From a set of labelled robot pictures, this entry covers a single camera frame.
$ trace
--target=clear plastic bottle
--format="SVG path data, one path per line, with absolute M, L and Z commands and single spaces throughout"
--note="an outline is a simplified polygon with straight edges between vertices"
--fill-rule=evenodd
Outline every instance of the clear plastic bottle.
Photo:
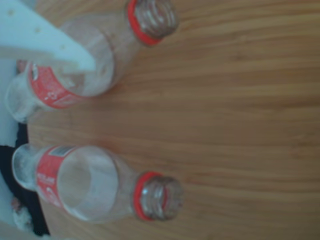
M 156 172 L 138 173 L 119 156 L 96 146 L 19 147 L 13 174 L 24 188 L 74 217 L 103 223 L 135 215 L 170 220 L 182 206 L 177 180 Z
M 28 62 L 6 92 L 9 112 L 26 123 L 42 111 L 68 108 L 110 89 L 142 46 L 154 46 L 178 27 L 170 0 L 130 0 L 124 10 L 79 16 L 61 30 L 85 47 L 96 71 L 65 74 Z

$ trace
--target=bottle neck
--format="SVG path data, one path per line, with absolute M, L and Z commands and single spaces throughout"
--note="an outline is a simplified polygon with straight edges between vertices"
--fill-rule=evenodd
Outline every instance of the bottle neck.
M 133 194 L 135 214 L 142 220 L 171 220 L 183 203 L 183 190 L 172 177 L 146 172 L 138 177 Z
M 136 37 L 148 46 L 158 44 L 179 25 L 171 0 L 130 0 L 127 16 Z

